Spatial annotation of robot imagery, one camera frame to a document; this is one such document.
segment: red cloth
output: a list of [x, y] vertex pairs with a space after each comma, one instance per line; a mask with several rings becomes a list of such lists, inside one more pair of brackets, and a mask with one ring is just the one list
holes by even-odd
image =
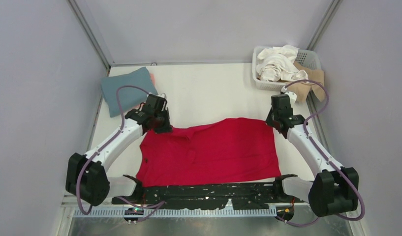
[[136, 177], [144, 187], [259, 180], [280, 176], [273, 128], [228, 118], [171, 133], [149, 131]]

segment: brown towel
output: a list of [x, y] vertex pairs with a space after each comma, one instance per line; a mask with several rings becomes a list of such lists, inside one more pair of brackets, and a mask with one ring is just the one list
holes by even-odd
[[[294, 62], [293, 64], [298, 70], [304, 70], [308, 74], [308, 79], [317, 81], [324, 86], [324, 71], [311, 70], [309, 68], [301, 66], [297, 62]], [[297, 101], [299, 102], [305, 102], [310, 90], [314, 91], [315, 96], [318, 98], [318, 100], [323, 101], [325, 99], [324, 90], [320, 86], [311, 83], [309, 84], [305, 82], [296, 83], [294, 85], [289, 86], [288, 90], [296, 93]]]

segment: white table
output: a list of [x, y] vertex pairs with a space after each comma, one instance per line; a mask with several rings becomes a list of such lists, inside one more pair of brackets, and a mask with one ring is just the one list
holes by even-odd
[[[140, 66], [113, 67], [110, 76], [127, 74], [138, 68]], [[271, 108], [271, 96], [278, 94], [254, 87], [250, 63], [158, 65], [147, 66], [147, 69], [155, 76], [157, 91], [167, 95], [171, 124], [179, 128], [215, 123], [225, 118], [265, 120]], [[309, 116], [306, 103], [296, 103], [293, 109], [294, 114]], [[92, 147], [100, 144], [120, 123], [120, 116], [109, 117], [108, 105], [103, 101]], [[315, 132], [312, 121], [309, 127]], [[142, 140], [143, 137], [125, 149], [109, 169], [109, 177], [136, 175], [142, 159], [139, 148]], [[303, 157], [277, 131], [275, 144], [283, 175], [296, 174], [305, 180], [314, 180]], [[273, 178], [262, 181], [273, 181]]]

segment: blue folded cloth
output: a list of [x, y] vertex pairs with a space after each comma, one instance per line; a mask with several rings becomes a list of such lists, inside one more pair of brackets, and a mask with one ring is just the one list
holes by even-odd
[[[117, 104], [117, 89], [124, 85], [138, 86], [147, 92], [157, 95], [155, 86], [150, 79], [150, 73], [147, 68], [142, 67], [134, 72], [125, 75], [105, 77], [101, 79], [102, 94], [108, 103], [110, 117], [120, 114], [120, 108]], [[147, 94], [135, 88], [123, 88], [120, 90], [120, 103], [124, 111], [131, 110], [134, 106], [146, 101]]]

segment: white towel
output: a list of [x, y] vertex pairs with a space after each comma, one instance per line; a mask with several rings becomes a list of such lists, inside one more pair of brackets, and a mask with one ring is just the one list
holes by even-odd
[[276, 82], [308, 79], [304, 70], [298, 70], [293, 65], [297, 54], [298, 48], [291, 45], [263, 49], [257, 55], [259, 63], [256, 71], [260, 75], [260, 80]]

